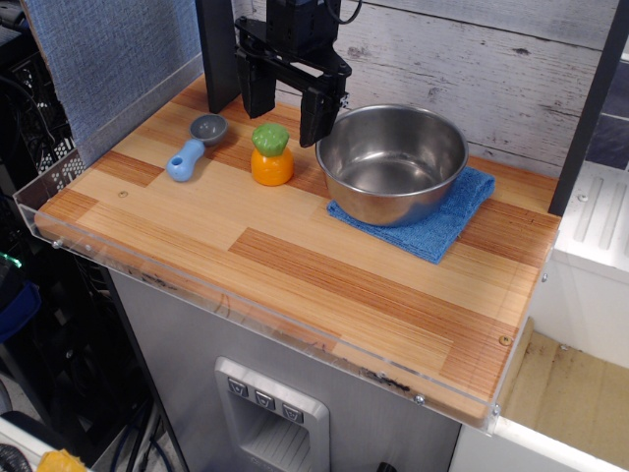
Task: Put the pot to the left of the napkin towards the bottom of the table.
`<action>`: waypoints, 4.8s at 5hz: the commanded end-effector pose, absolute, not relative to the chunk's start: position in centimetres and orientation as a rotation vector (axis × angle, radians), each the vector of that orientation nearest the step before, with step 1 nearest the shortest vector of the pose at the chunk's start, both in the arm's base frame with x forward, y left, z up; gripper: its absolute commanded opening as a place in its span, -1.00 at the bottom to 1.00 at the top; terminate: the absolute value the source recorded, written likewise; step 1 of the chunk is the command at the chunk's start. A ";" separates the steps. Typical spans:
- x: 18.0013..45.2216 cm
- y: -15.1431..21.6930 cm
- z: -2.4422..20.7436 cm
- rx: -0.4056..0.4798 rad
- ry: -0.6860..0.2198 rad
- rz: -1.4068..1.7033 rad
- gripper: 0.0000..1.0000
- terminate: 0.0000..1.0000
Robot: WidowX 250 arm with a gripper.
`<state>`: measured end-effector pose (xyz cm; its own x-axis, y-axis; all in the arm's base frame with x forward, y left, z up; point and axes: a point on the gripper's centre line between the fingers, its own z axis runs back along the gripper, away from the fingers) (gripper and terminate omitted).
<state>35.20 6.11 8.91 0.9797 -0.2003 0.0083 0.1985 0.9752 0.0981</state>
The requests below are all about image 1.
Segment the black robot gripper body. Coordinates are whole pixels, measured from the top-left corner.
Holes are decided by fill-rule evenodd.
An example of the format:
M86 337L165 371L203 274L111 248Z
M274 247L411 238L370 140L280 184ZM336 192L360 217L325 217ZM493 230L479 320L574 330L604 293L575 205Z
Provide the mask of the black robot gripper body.
M262 59L276 82L303 91L320 76L350 77L352 70L334 50L341 18L339 1L267 1L263 20L235 21L238 48Z

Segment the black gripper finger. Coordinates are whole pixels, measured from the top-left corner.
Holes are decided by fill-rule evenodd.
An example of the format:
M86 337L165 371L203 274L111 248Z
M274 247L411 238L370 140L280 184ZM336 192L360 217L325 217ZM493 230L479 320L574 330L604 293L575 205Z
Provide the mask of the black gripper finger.
M347 102L346 78L320 76L302 91L300 146L308 148L331 133L337 114Z
M236 52L237 73L244 108L258 118L275 107L276 79L266 63L242 48Z

